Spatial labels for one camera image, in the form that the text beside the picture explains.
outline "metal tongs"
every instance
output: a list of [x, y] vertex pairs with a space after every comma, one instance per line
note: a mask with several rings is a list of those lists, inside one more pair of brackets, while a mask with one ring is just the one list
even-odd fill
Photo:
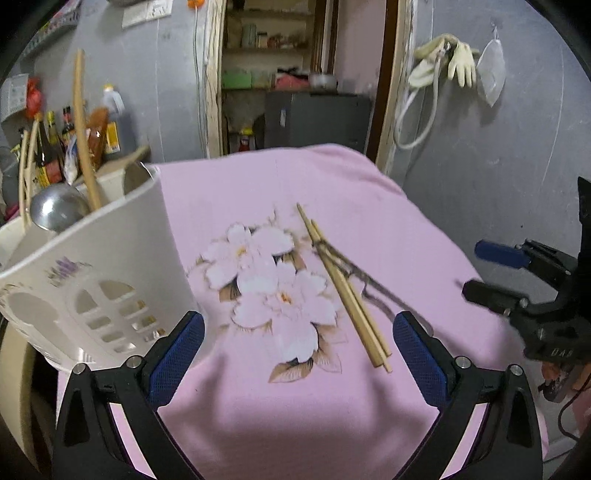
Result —
[[414, 317], [417, 319], [421, 327], [427, 332], [429, 336], [434, 335], [434, 330], [432, 325], [426, 321], [415, 309], [413, 309], [410, 305], [406, 302], [401, 300], [398, 296], [384, 287], [379, 281], [374, 279], [371, 275], [369, 275], [365, 270], [359, 268], [356, 264], [354, 264], [351, 260], [349, 260], [346, 256], [344, 256], [339, 250], [337, 250], [333, 245], [328, 243], [325, 239], [321, 239], [319, 241], [312, 241], [312, 246], [318, 251], [319, 247], [322, 246], [326, 248], [330, 252], [330, 260], [334, 265], [341, 270], [341, 272], [345, 275], [346, 278], [356, 277], [357, 279], [363, 282], [363, 290], [361, 291], [361, 296], [370, 302], [375, 307], [379, 308], [386, 317], [389, 318], [390, 322], [394, 323], [396, 318], [396, 314], [392, 311], [392, 309], [384, 302], [383, 300], [377, 298], [376, 296], [372, 295], [368, 292], [368, 287], [372, 287], [381, 295], [386, 297], [388, 300], [394, 302], [401, 310], [408, 310], [411, 312]]

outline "black cabinet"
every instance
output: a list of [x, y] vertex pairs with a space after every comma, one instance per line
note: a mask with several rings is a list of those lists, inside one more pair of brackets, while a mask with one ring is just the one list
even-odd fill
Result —
[[265, 148], [336, 143], [363, 153], [371, 100], [361, 95], [269, 92]]

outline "wooden shelf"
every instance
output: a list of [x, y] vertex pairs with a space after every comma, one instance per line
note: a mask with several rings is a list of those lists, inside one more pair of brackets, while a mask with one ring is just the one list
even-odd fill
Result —
[[229, 17], [238, 18], [279, 18], [281, 20], [310, 20], [314, 14], [301, 14], [296, 12], [282, 12], [280, 10], [227, 10]]
[[309, 48], [224, 48], [224, 54], [305, 55]]
[[270, 92], [271, 87], [222, 88], [223, 92]]

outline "utensil holder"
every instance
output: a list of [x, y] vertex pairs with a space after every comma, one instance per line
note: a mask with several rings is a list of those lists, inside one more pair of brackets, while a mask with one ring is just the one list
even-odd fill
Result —
[[[0, 312], [60, 370], [120, 366], [188, 310], [203, 314], [170, 231], [160, 171], [149, 170], [152, 180], [126, 196], [123, 171], [98, 179], [106, 206], [0, 272]], [[0, 229], [3, 265], [23, 236], [22, 218]]]

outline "storage box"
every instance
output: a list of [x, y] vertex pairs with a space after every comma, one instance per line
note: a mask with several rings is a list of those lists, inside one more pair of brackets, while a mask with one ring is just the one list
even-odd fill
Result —
[[231, 70], [222, 73], [222, 88], [245, 89], [252, 87], [252, 73], [244, 70]]

